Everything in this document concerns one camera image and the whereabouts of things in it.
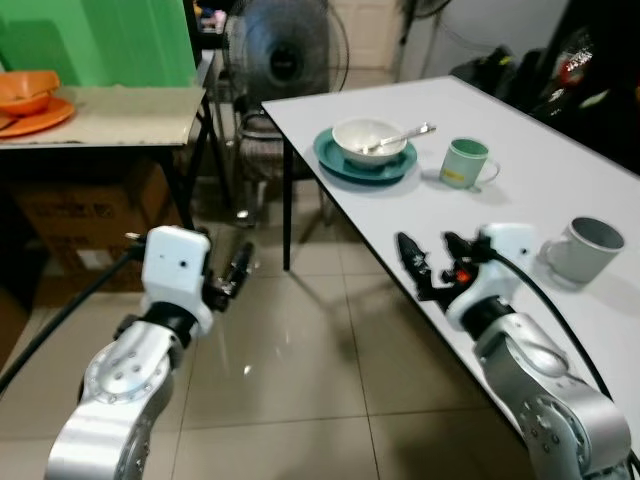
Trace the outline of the grey mug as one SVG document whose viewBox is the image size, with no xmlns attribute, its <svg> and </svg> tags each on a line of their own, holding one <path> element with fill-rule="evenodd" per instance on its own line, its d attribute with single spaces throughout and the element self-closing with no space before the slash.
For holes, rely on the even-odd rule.
<svg viewBox="0 0 640 480">
<path fill-rule="evenodd" d="M 559 278 L 585 285 L 602 273 L 625 246 L 620 230 L 603 220 L 580 216 L 570 221 L 561 237 L 545 242 L 540 255 Z"/>
</svg>

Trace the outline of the green board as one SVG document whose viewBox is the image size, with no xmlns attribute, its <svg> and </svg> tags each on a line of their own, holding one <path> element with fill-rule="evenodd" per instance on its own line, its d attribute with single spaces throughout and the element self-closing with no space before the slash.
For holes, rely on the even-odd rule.
<svg viewBox="0 0 640 480">
<path fill-rule="evenodd" d="M 191 0 L 0 0 L 0 65 L 82 87 L 198 83 Z"/>
</svg>

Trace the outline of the white bowl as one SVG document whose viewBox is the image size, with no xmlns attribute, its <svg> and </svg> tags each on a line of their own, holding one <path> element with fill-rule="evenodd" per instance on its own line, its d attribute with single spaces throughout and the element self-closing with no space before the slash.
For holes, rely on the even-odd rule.
<svg viewBox="0 0 640 480">
<path fill-rule="evenodd" d="M 364 147 L 376 145 L 385 138 L 404 133 L 404 128 L 384 120 L 372 118 L 355 118 L 334 125 L 332 137 L 340 148 L 344 160 L 358 168 L 372 169 L 384 166 L 399 159 L 406 151 L 408 142 L 389 143 L 388 146 L 375 148 L 370 154 L 364 154 Z"/>
</svg>

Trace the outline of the black floor fan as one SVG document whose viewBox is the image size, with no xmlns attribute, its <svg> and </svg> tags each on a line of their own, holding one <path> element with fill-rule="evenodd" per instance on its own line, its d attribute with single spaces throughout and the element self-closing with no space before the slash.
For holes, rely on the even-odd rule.
<svg viewBox="0 0 640 480">
<path fill-rule="evenodd" d="M 270 180 L 282 178 L 284 136 L 266 101 L 342 90 L 349 69 L 346 28 L 328 0 L 238 0 L 227 26 L 230 100 L 244 198 L 238 227 L 259 221 Z"/>
</svg>

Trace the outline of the orange bowl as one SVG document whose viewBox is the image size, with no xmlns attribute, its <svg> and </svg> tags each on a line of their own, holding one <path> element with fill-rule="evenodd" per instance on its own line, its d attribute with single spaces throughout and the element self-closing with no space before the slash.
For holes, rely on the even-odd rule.
<svg viewBox="0 0 640 480">
<path fill-rule="evenodd" d="M 61 87 L 55 70 L 13 70 L 0 73 L 0 111 L 26 116 L 49 109 L 52 93 Z"/>
</svg>

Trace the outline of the orange plate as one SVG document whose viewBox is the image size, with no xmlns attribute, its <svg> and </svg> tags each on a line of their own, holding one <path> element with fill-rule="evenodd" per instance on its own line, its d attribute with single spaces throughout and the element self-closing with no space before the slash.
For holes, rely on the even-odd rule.
<svg viewBox="0 0 640 480">
<path fill-rule="evenodd" d="M 47 131 L 47 129 L 65 122 L 74 114 L 76 114 L 76 106 L 72 102 L 59 99 L 59 97 L 51 97 L 50 104 L 45 110 L 28 115 L 18 115 L 12 124 L 0 128 L 0 140 Z"/>
</svg>

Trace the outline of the beige side table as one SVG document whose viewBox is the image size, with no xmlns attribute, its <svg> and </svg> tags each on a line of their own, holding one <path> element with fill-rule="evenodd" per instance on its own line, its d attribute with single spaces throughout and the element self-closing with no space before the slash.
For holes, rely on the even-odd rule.
<svg viewBox="0 0 640 480">
<path fill-rule="evenodd" d="M 223 146 L 202 87 L 60 87 L 76 114 L 33 134 L 0 140 L 0 157 L 56 154 L 134 154 L 163 169 L 183 227 L 195 229 L 191 210 L 204 157 L 212 155 L 224 205 L 230 204 Z"/>
</svg>

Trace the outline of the black bag pile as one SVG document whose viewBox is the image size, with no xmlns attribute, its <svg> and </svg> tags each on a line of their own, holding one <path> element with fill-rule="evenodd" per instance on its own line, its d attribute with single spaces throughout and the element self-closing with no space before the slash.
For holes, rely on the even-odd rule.
<svg viewBox="0 0 640 480">
<path fill-rule="evenodd" d="M 547 46 L 484 47 L 454 77 L 607 157 L 637 133 L 637 0 L 568 0 Z"/>
</svg>

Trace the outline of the light green mug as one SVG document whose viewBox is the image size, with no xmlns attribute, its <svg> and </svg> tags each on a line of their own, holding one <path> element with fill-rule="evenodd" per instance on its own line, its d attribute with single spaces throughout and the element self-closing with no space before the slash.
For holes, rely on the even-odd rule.
<svg viewBox="0 0 640 480">
<path fill-rule="evenodd" d="M 438 173 L 440 182 L 457 189 L 471 189 L 492 183 L 502 166 L 490 160 L 485 143 L 472 137 L 453 138 Z"/>
</svg>

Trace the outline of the teal plate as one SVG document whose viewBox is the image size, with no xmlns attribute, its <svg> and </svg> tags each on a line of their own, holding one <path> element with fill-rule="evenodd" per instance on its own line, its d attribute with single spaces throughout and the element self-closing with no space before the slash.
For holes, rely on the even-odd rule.
<svg viewBox="0 0 640 480">
<path fill-rule="evenodd" d="M 314 150 L 325 170 L 361 186 L 390 186 L 399 182 L 417 163 L 416 147 L 408 143 L 404 150 L 393 156 L 389 164 L 374 169 L 361 169 L 346 159 L 342 148 L 335 142 L 332 128 L 325 129 L 315 138 Z"/>
</svg>

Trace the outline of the dark standing fan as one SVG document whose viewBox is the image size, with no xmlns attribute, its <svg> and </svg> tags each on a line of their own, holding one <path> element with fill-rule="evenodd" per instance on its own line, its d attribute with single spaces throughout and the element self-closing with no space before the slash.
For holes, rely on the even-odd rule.
<svg viewBox="0 0 640 480">
<path fill-rule="evenodd" d="M 453 0 L 398 0 L 402 6 L 404 19 L 421 20 L 430 19 L 443 12 L 447 6 L 453 3 Z"/>
</svg>

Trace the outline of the black table leg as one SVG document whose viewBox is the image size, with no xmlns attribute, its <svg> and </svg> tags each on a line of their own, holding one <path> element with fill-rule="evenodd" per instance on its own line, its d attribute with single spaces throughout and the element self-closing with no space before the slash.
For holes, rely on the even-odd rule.
<svg viewBox="0 0 640 480">
<path fill-rule="evenodd" d="M 282 215 L 283 215 L 283 227 L 282 227 L 282 270 L 284 273 L 288 273 L 291 270 L 291 241 L 292 241 L 292 212 L 293 212 L 293 197 L 294 197 L 294 148 L 288 138 L 284 138 L 283 159 L 282 159 Z"/>
</svg>

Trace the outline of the brown cardboard box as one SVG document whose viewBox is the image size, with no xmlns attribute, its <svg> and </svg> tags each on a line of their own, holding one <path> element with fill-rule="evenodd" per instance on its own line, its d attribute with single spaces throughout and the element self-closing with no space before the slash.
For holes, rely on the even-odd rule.
<svg viewBox="0 0 640 480">
<path fill-rule="evenodd" d="M 8 188 L 58 265 L 46 278 L 58 294 L 99 279 L 132 246 L 128 233 L 183 224 L 163 169 L 152 160 L 91 161 Z"/>
</svg>

